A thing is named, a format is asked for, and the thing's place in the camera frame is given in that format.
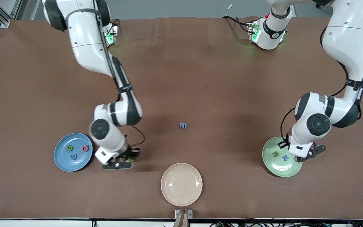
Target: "white plate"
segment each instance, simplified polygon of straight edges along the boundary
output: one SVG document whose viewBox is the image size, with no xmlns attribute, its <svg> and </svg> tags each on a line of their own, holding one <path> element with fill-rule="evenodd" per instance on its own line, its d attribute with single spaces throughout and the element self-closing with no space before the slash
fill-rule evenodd
<svg viewBox="0 0 363 227">
<path fill-rule="evenodd" d="M 193 204 L 200 197 L 203 179 L 194 166 L 177 163 L 163 173 L 160 188 L 169 203 L 185 207 Z"/>
</svg>

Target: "plate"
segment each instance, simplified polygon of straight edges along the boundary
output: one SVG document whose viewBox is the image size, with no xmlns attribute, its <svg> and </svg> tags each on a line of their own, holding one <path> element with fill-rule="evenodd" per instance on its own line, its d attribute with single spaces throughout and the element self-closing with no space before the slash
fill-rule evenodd
<svg viewBox="0 0 363 227">
<path fill-rule="evenodd" d="M 302 162 L 295 161 L 295 156 L 288 153 L 288 147 L 280 149 L 278 143 L 281 141 L 281 137 L 269 139 L 262 149 L 262 160 L 273 174 L 292 177 L 301 170 Z"/>
<path fill-rule="evenodd" d="M 203 190 L 203 179 L 194 166 L 177 163 L 167 168 L 160 182 L 166 200 L 178 207 L 193 204 Z"/>
<path fill-rule="evenodd" d="M 92 158 L 92 141 L 82 133 L 72 133 L 62 138 L 54 149 L 56 166 L 66 172 L 78 171 Z"/>
</svg>

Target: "gray floor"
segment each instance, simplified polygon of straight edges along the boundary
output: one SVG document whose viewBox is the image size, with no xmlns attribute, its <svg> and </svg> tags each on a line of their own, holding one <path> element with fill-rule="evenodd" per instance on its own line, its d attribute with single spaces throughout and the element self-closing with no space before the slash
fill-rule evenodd
<svg viewBox="0 0 363 227">
<path fill-rule="evenodd" d="M 157 17 L 262 17 L 269 13 L 265 0 L 107 0 L 112 18 L 152 19 Z M 295 6 L 297 17 L 330 17 L 333 10 L 314 4 Z M 45 20 L 40 0 L 28 0 L 22 19 Z"/>
</svg>

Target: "brown table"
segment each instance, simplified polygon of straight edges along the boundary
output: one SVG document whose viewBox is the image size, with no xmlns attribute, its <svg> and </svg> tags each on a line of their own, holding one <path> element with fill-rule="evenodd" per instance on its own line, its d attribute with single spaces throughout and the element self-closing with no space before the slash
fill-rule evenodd
<svg viewBox="0 0 363 227">
<path fill-rule="evenodd" d="M 332 94 L 344 83 L 319 45 L 327 22 L 294 18 L 284 42 L 266 51 L 226 19 L 121 21 L 110 50 L 142 105 L 147 140 L 134 169 L 104 171 L 94 159 L 68 173 L 54 164 L 56 143 L 87 134 L 94 107 L 115 100 L 115 85 L 76 63 L 68 34 L 12 21 L 0 32 L 0 218 L 172 217 L 177 207 L 162 196 L 160 178 L 177 162 L 203 177 L 189 206 L 196 218 L 363 218 L 363 117 L 333 128 L 321 141 L 327 151 L 294 177 L 275 177 L 261 158 L 301 95 Z M 293 123 L 290 115 L 284 131 Z"/>
</svg>

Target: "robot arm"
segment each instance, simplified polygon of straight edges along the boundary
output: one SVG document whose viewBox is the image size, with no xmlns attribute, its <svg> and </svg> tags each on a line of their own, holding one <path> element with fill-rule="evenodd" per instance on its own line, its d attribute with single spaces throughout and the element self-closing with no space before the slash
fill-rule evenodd
<svg viewBox="0 0 363 227">
<path fill-rule="evenodd" d="M 105 0 L 43 0 L 43 4 L 49 24 L 57 30 L 68 30 L 77 62 L 85 69 L 112 77 L 122 98 L 95 108 L 89 135 L 100 146 L 96 158 L 107 166 L 122 154 L 135 156 L 137 151 L 128 147 L 118 127 L 137 124 L 142 118 L 142 108 L 120 61 L 107 50 L 104 31 L 111 25 Z M 116 165 L 113 168 L 130 167 L 119 166 L 118 162 Z"/>
<path fill-rule="evenodd" d="M 342 98 L 309 92 L 295 107 L 297 122 L 288 132 L 289 153 L 297 161 L 313 157 L 311 146 L 328 134 L 331 126 L 345 128 L 360 114 L 363 93 L 363 0 L 335 0 L 333 16 L 323 37 L 329 56 L 348 70 Z"/>
</svg>

